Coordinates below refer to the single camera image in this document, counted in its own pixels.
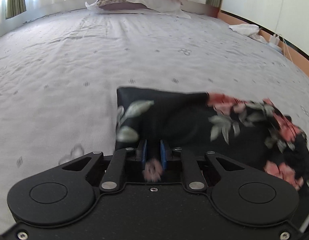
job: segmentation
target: screw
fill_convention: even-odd
[[[17,237],[20,239],[20,240],[27,240],[28,239],[28,235],[25,233],[25,232],[19,232],[17,234]]]
[[[283,232],[280,235],[280,240],[288,240],[290,238],[290,233],[289,232]]]
[[[113,181],[106,181],[101,184],[101,187],[104,189],[114,189],[117,187],[117,184]]]
[[[199,182],[199,181],[194,181],[194,182],[189,183],[189,187],[191,189],[203,189],[204,184],[202,182]]]
[[[151,191],[151,192],[158,192],[158,188],[157,188],[157,187],[151,187],[151,188],[150,188],[150,191]]]

